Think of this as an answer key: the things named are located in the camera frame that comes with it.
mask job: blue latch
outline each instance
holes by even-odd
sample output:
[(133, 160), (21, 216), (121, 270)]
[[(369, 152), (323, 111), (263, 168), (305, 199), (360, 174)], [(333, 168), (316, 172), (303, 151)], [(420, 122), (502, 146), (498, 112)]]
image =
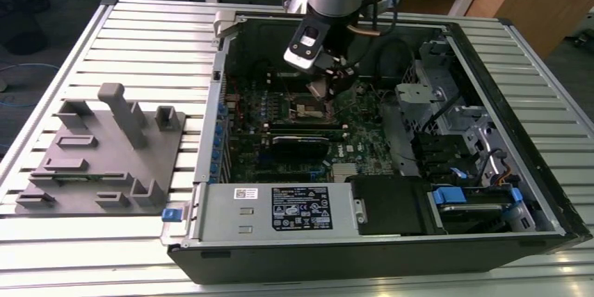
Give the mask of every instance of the blue latch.
[(511, 188), (511, 197), (514, 198), (515, 203), (523, 201), (523, 196), (518, 188)]
[(467, 174), (462, 172), (458, 168), (450, 167), (450, 170), (458, 175), (460, 179), (467, 179)]
[(164, 223), (177, 223), (181, 222), (184, 210), (183, 209), (164, 209), (160, 215), (160, 220)]
[(466, 203), (460, 187), (440, 187), (432, 193), (435, 204)]

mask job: barcode sticker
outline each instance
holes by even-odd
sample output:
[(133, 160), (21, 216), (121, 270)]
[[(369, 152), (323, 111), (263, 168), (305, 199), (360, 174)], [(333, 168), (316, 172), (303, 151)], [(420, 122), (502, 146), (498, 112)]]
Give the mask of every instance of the barcode sticker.
[(235, 188), (233, 191), (235, 200), (256, 200), (257, 188)]

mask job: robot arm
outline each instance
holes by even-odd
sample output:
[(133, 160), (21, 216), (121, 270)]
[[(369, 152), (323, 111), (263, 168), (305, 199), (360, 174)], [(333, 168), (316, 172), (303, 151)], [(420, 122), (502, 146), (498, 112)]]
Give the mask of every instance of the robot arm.
[(378, 8), (387, 8), (394, 7), (391, 2), (293, 0), (288, 6), (292, 11), (304, 12), (305, 16), (284, 52), (284, 60), (299, 71), (312, 76), (308, 87), (319, 99), (333, 99), (355, 82), (356, 69), (345, 62), (355, 34), (371, 37), (382, 35), (379, 31), (356, 28), (357, 19), (360, 14), (369, 13), (374, 3)]

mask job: slotted metal surface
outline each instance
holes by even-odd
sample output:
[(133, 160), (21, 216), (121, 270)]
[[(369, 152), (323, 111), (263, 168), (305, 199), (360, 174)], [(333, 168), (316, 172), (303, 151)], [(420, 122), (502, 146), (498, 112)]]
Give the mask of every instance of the slotted metal surface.
[[(30, 169), (44, 156), (64, 98), (96, 100), (107, 81), (127, 86), (143, 110), (172, 104), (189, 115), (175, 163), (169, 202), (191, 196), (196, 148), (205, 112), (220, 9), (279, 12), (265, 6), (120, 0), (103, 6), (68, 57), (0, 165), (0, 214), (10, 215)], [(402, 15), (456, 21), (586, 223), (594, 225), (592, 125), (514, 29), (494, 19)], [(93, 109), (105, 109), (99, 101)], [(165, 255), (159, 217), (10, 218), (0, 220), (0, 295), (113, 296), (220, 293), (235, 296), (588, 296), (594, 290), (594, 241), (518, 260), (488, 273), (296, 284), (193, 284)], [(169, 233), (183, 233), (172, 225)], [(431, 265), (430, 259), (420, 259)]]

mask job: power supply label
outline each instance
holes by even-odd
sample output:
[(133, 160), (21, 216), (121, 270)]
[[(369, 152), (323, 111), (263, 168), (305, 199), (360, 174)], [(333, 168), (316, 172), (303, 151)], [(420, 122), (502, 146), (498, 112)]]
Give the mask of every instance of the power supply label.
[(272, 229), (331, 230), (331, 199), (327, 187), (272, 188)]

